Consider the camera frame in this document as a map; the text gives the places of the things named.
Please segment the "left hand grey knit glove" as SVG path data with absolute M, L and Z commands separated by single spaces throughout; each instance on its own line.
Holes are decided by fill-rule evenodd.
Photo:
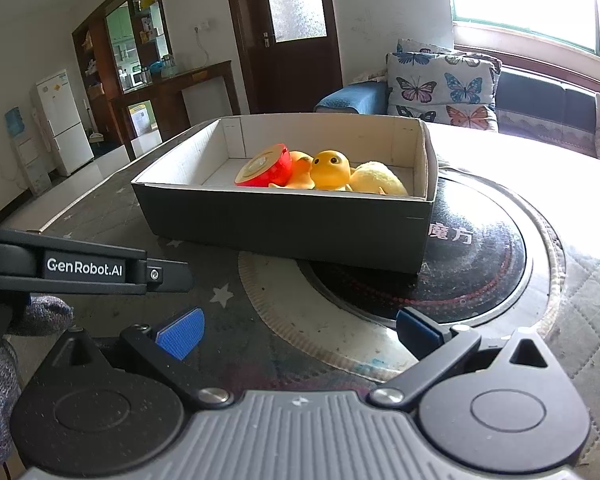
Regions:
M 60 334 L 74 321 L 73 307 L 55 296 L 31 296 L 23 309 L 6 327 L 6 333 L 23 337 Z M 0 342 L 0 466 L 12 454 L 9 419 L 21 388 L 17 372 L 17 356 L 12 345 L 1 336 Z

